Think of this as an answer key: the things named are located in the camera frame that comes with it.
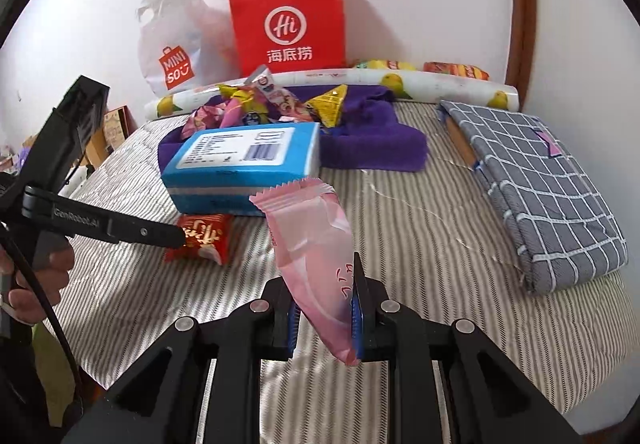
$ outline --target folded gray cloth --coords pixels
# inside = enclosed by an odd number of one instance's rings
[[[475,151],[475,173],[513,238],[529,291],[547,294],[626,264],[607,204],[540,119],[447,101],[438,109]]]

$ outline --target human hand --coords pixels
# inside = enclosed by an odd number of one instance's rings
[[[69,284],[68,271],[73,268],[75,260],[73,248],[68,247],[50,254],[49,266],[35,273],[51,305],[60,303],[60,290]],[[0,247],[0,273],[11,274],[13,271],[14,262]],[[43,321],[47,316],[21,272],[17,274],[16,282],[24,289],[12,290],[9,293],[8,302],[15,310],[17,318],[25,323]]]

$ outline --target purple towel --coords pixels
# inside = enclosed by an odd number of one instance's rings
[[[290,87],[301,101],[334,86]],[[208,104],[218,104],[213,97]],[[320,165],[337,169],[384,169],[419,171],[427,160],[427,137],[423,132],[399,124],[394,95],[384,86],[350,84],[342,107],[341,125],[323,130]],[[182,126],[170,131],[158,145],[160,172],[180,149]]]

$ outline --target bed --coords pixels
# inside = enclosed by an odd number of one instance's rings
[[[570,410],[638,346],[622,278],[615,272],[549,296],[528,295],[513,244],[435,106],[395,107],[401,122],[428,137],[424,170],[321,170],[351,221],[365,273],[425,318],[472,319],[559,411]],[[144,125],[74,198],[175,222],[156,148],[184,121]],[[105,388],[179,316],[226,316],[278,275],[263,218],[235,218],[223,268],[204,260],[163,263],[162,249],[142,245],[82,237],[72,244],[76,268],[56,312],[79,364]],[[294,358],[262,364],[264,442],[385,442],[385,374],[380,364],[335,361],[303,318]]]

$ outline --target silver bolt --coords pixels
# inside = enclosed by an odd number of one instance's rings
[[[459,319],[456,321],[456,330],[463,334],[470,334],[476,330],[476,326],[468,319]]]
[[[175,329],[180,332],[186,332],[187,330],[191,330],[193,328],[193,319],[191,318],[180,318],[175,322]]]
[[[385,299],[382,303],[380,303],[380,308],[384,312],[392,314],[400,310],[400,303],[398,303],[397,301],[393,301],[392,299]]]
[[[257,299],[251,302],[249,308],[252,312],[267,312],[269,310],[269,302],[266,299]]]

